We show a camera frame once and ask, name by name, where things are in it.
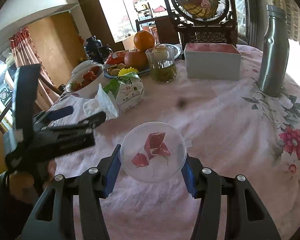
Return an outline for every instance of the glass cup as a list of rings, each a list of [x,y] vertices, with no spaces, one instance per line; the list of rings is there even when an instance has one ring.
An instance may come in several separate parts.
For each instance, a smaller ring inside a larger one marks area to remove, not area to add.
[[[167,83],[177,76],[177,68],[174,63],[174,47],[170,45],[158,45],[148,49],[146,55],[149,62],[150,76],[153,81]]]

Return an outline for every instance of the pink tablecloth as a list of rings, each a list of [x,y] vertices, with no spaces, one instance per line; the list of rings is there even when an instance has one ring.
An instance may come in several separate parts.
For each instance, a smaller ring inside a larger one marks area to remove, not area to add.
[[[118,119],[95,131],[96,146],[57,160],[57,173],[77,176],[111,155],[125,135],[144,122],[165,122],[192,142],[190,156],[218,174],[244,174],[255,188],[280,232],[289,239],[300,226],[300,87],[286,75],[279,98],[260,92],[262,52],[238,46],[242,54],[237,82],[188,79],[185,62],[177,61],[174,82],[156,84],[143,77],[145,98]],[[186,104],[178,107],[180,99]],[[70,96],[52,108],[74,106],[74,114],[56,123],[84,118],[85,99]],[[143,184],[120,170],[113,193],[101,200],[110,238],[190,239],[200,200],[186,190],[181,172],[161,184]],[[218,239],[223,239],[226,201],[223,198]],[[77,239],[82,238],[78,200],[74,202]]]

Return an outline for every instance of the curtain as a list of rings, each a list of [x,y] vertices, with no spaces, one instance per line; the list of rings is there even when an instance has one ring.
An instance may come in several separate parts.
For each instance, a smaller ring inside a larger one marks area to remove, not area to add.
[[[272,3],[286,12],[288,38],[300,44],[300,8],[298,5],[294,0],[272,0]]]
[[[28,27],[19,30],[15,35],[13,35],[13,37],[10,38],[10,47],[17,68],[24,65],[41,64],[40,73],[46,80],[53,84],[34,48],[28,32]],[[38,80],[36,103],[42,110],[49,110],[58,97],[59,95],[51,91],[45,84]]]

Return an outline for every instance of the blue gripper pad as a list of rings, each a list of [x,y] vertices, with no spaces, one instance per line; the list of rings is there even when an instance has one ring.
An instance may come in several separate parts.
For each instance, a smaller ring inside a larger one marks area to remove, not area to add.
[[[108,197],[110,193],[112,193],[113,189],[114,189],[114,184],[117,180],[118,174],[119,174],[119,170],[121,167],[121,162],[119,160],[119,153],[120,153],[120,148],[118,147],[113,161],[108,169],[108,172],[106,174],[106,187],[104,189],[104,193],[105,196]]]
[[[59,120],[63,117],[71,115],[71,114],[73,114],[73,107],[72,106],[66,106],[66,107],[63,107],[61,109],[51,111],[48,114],[47,117],[49,118],[49,120],[55,121],[55,120]]]
[[[195,186],[194,174],[193,174],[192,168],[190,167],[190,164],[188,161],[188,156],[189,155],[187,155],[186,162],[181,169],[181,173],[182,173],[183,179],[185,181],[188,192],[194,198],[197,195],[197,189]]]

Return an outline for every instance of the yellow flower decoration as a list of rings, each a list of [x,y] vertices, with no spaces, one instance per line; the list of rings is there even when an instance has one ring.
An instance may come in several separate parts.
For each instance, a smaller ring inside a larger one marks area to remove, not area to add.
[[[130,68],[122,68],[120,71],[119,71],[119,74],[118,76],[123,76],[125,74],[128,74],[130,72],[136,72],[138,73],[139,71],[133,67],[130,67]]]

